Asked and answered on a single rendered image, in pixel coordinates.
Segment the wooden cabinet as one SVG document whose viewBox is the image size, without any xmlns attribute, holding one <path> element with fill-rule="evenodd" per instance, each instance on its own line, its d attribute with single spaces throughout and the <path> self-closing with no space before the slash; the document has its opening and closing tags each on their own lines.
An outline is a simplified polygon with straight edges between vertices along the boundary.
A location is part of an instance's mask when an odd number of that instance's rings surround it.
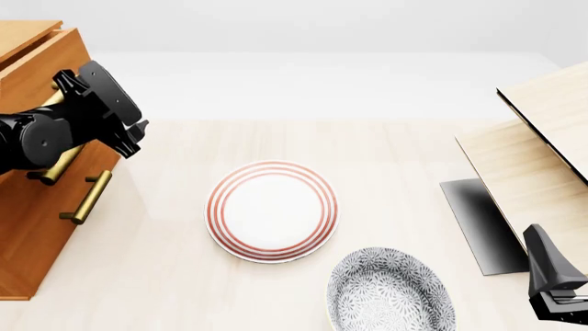
<svg viewBox="0 0 588 331">
<path fill-rule="evenodd" d="M 0 115 L 60 101 L 52 77 L 90 60 L 77 29 L 61 21 L 0 20 Z M 120 156 L 99 142 L 64 154 L 27 177 L 0 175 L 0 301 L 30 300 L 111 179 Z"/>
</svg>

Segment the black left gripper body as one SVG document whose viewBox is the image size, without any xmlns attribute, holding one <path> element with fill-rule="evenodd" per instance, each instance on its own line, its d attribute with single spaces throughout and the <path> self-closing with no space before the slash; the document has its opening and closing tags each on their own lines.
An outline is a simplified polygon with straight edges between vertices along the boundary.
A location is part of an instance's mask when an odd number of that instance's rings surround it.
<svg viewBox="0 0 588 331">
<path fill-rule="evenodd" d="M 124 158 L 128 159 L 141 150 L 139 143 L 133 143 L 125 126 L 115 115 L 103 118 L 105 105 L 89 87 L 83 94 L 63 94 L 64 101 L 71 109 L 71 119 L 79 126 L 75 134 L 86 143 L 98 140 Z"/>
</svg>

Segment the pale wooden black-lined box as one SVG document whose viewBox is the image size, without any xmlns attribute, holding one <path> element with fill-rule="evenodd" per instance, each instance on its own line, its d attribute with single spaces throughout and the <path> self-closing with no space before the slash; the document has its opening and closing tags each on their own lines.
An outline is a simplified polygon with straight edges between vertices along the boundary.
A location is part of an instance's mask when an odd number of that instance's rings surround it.
<svg viewBox="0 0 588 331">
<path fill-rule="evenodd" d="M 588 276 L 588 62 L 497 87 L 515 120 L 456 141 L 516 239 L 536 223 Z"/>
</svg>

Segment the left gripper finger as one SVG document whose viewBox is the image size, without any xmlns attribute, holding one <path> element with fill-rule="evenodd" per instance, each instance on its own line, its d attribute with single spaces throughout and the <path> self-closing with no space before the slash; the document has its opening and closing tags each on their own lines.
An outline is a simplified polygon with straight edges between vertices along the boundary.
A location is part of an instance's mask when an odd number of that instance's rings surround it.
<svg viewBox="0 0 588 331">
<path fill-rule="evenodd" d="M 52 82 L 63 94 L 83 94 L 88 90 L 88 86 L 70 69 L 59 71 L 52 78 Z"/>
<path fill-rule="evenodd" d="M 130 126 L 126 130 L 126 133 L 129 137 L 129 139 L 133 143 L 139 143 L 145 137 L 145 131 L 146 131 L 146 127 L 148 126 L 148 124 L 149 124 L 148 120 L 142 120 L 142 121 L 140 121 L 138 123 L 134 123 L 132 126 Z"/>
</svg>

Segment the white plate with red rings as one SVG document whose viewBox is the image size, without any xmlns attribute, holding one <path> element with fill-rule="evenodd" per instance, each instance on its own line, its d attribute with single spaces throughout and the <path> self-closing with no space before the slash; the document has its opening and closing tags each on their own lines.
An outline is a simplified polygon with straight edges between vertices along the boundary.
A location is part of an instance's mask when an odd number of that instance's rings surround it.
<svg viewBox="0 0 588 331">
<path fill-rule="evenodd" d="M 335 234 L 339 201 L 330 183 L 305 165 L 263 160 L 224 176 L 204 203 L 211 239 L 226 253 L 280 264 L 314 253 Z"/>
</svg>

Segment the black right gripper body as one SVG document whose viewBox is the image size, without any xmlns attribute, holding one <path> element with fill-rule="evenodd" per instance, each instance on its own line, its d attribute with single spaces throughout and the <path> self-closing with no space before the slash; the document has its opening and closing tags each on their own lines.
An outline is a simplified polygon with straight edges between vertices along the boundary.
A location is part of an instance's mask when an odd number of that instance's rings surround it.
<svg viewBox="0 0 588 331">
<path fill-rule="evenodd" d="M 588 281 L 567 282 L 555 286 L 529 284 L 529 302 L 539 320 L 569 324 L 588 324 L 588 295 L 579 296 L 576 290 Z"/>
</svg>

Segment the grey patterned bowl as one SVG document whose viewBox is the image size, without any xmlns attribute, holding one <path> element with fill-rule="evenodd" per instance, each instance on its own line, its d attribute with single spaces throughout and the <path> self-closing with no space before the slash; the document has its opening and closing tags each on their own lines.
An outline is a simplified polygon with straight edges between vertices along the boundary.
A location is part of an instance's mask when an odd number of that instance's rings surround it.
<svg viewBox="0 0 588 331">
<path fill-rule="evenodd" d="M 457 331 L 440 278 L 422 261 L 388 247 L 349 253 L 332 269 L 325 304 L 334 331 Z"/>
</svg>

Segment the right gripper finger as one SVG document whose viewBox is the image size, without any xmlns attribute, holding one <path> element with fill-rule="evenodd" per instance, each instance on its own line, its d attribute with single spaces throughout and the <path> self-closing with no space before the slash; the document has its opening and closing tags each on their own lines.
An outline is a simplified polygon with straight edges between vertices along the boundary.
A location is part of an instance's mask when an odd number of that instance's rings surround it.
<svg viewBox="0 0 588 331">
<path fill-rule="evenodd" d="M 540 225 L 529 225 L 524 239 L 529 260 L 529 297 L 540 292 L 573 291 L 588 283 L 588 277 L 565 258 Z"/>
</svg>

